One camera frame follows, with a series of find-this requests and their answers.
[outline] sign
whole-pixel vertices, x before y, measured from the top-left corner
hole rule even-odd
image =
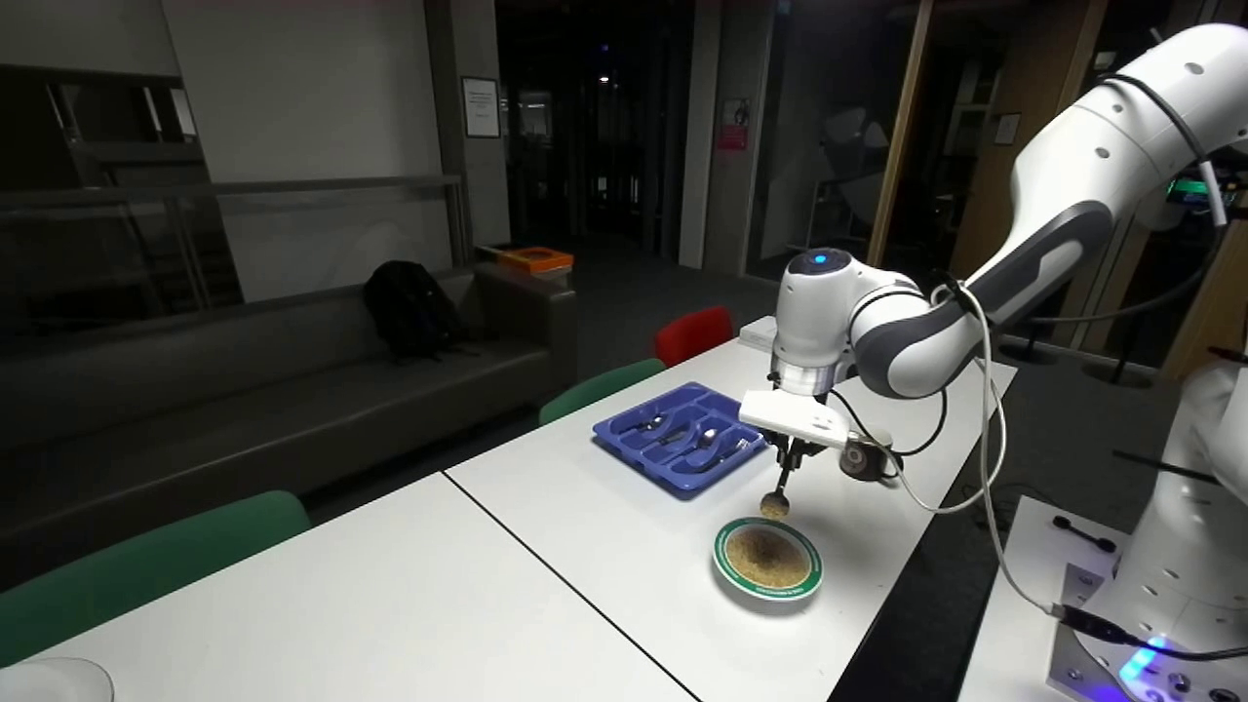
[[[745,151],[749,130],[750,99],[724,100],[724,109],[719,114],[719,141],[715,147],[723,151]]]
[[[1013,144],[1013,137],[1018,134],[1018,117],[1021,116],[1022,112],[1010,112],[997,117],[997,134],[993,135],[992,142],[998,146]]]
[[[498,82],[488,77],[463,77],[464,134],[498,139]]]

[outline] blue indicator light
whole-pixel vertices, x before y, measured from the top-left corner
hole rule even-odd
[[[1148,643],[1152,646],[1163,647],[1166,646],[1166,637],[1154,636],[1148,640]],[[1136,680],[1137,677],[1139,677],[1139,673],[1144,668],[1147,668],[1149,663],[1153,662],[1153,658],[1156,657],[1157,652],[1149,648],[1141,648],[1139,651],[1136,651],[1136,655],[1132,656],[1131,660],[1123,663],[1122,668],[1118,670],[1118,677],[1124,681]]]

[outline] backpack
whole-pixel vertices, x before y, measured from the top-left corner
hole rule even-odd
[[[417,357],[438,360],[464,339],[459,314],[421,264],[387,261],[364,284],[364,306],[377,336],[398,362]]]

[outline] table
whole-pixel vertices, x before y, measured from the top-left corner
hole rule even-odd
[[[117,702],[689,700],[442,475],[44,656]]]
[[[595,422],[688,381],[738,398],[766,388],[768,363],[768,353],[730,341],[447,471],[704,702],[826,700],[931,520],[900,488],[846,477],[836,452],[806,458],[789,481],[787,521],[819,548],[824,585],[804,607],[760,611],[720,583],[710,551],[723,525],[758,513],[779,476],[774,451],[680,501],[590,441]],[[1002,392],[1013,373],[995,366]],[[935,428],[937,397],[885,400],[856,380],[841,388],[901,450]],[[907,458],[929,503],[978,440],[981,392],[972,363],[948,388],[940,438]]]
[[[1018,586],[1042,602],[1061,598],[1066,565],[1073,563],[1099,576],[1109,576],[1117,553],[1104,553],[1083,540],[1052,526],[1056,515],[1094,537],[1126,547],[1128,537],[1057,507],[1022,497],[1010,527],[1006,562]],[[1057,620],[1028,605],[997,571],[988,605],[980,622],[975,651],[962,680],[963,702],[1071,702],[1050,687],[1050,652]]]

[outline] sofa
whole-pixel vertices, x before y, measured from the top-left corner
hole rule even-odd
[[[306,493],[575,381],[575,294],[436,275],[479,341],[397,363],[362,286],[0,353],[0,590],[270,490]]]

